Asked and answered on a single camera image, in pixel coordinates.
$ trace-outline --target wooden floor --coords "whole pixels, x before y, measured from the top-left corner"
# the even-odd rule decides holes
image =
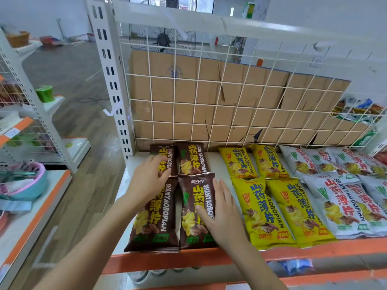
[[[104,107],[96,102],[77,102],[84,97],[108,98],[103,73],[90,78],[101,69],[94,43],[34,53],[23,67],[34,86],[52,85],[56,94],[66,98],[53,117],[59,134],[87,137],[91,149],[13,281],[12,290],[34,287],[100,220],[114,203],[125,166],[113,117],[106,116]],[[110,110],[109,100],[98,102]],[[53,238],[33,267],[52,231]]]

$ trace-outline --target wicker basket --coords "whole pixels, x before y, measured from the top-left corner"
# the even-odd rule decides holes
[[[7,40],[12,48],[20,48],[29,44],[29,32],[21,31],[18,35],[6,34]]]

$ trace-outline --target brown snack bag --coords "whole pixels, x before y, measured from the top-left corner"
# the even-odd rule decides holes
[[[175,195],[177,179],[169,178],[160,193],[148,202],[134,220],[127,251],[176,251]]]
[[[181,174],[197,175],[210,172],[202,143],[178,142],[176,146],[179,149]]]
[[[163,155],[168,158],[166,162],[161,162],[159,165],[159,176],[167,170],[171,169],[171,176],[170,177],[176,177],[177,176],[177,167],[176,167],[176,146],[175,145],[169,145],[169,146],[160,146],[160,145],[150,145],[149,150],[151,155]]]
[[[215,217],[215,190],[212,185],[214,177],[215,173],[195,176],[180,174],[178,176],[183,194],[180,249],[212,248],[218,246],[195,209],[196,205],[201,205],[206,209],[211,218]]]

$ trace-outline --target white line on floor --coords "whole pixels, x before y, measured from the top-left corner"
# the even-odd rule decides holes
[[[97,73],[94,73],[92,76],[90,76],[88,79],[86,79],[85,81],[88,81],[90,79],[92,79],[94,76],[96,76],[98,73],[100,73],[102,71],[102,69],[98,70]]]
[[[54,226],[51,229],[51,232],[48,234],[46,241],[44,242],[42,248],[40,249],[39,253],[36,256],[34,263],[32,264],[33,269],[34,268],[49,268],[49,267],[55,266],[55,264],[40,263],[40,259],[42,258],[43,254],[45,253],[46,248],[47,248],[48,244],[51,242],[52,237],[54,237],[54,234],[55,234],[57,229],[58,229],[58,226]]]

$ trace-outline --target yellow snack bag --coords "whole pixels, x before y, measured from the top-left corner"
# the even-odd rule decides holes
[[[257,172],[245,148],[218,148],[230,176],[242,179],[257,178]]]
[[[273,201],[265,194],[265,178],[244,180],[231,177],[242,208],[251,244],[258,250],[275,246],[298,247]]]
[[[268,145],[249,145],[258,166],[260,177],[289,178],[289,173],[279,161],[274,147]]]
[[[267,185],[301,248],[336,240],[313,211],[297,179],[268,180]]]

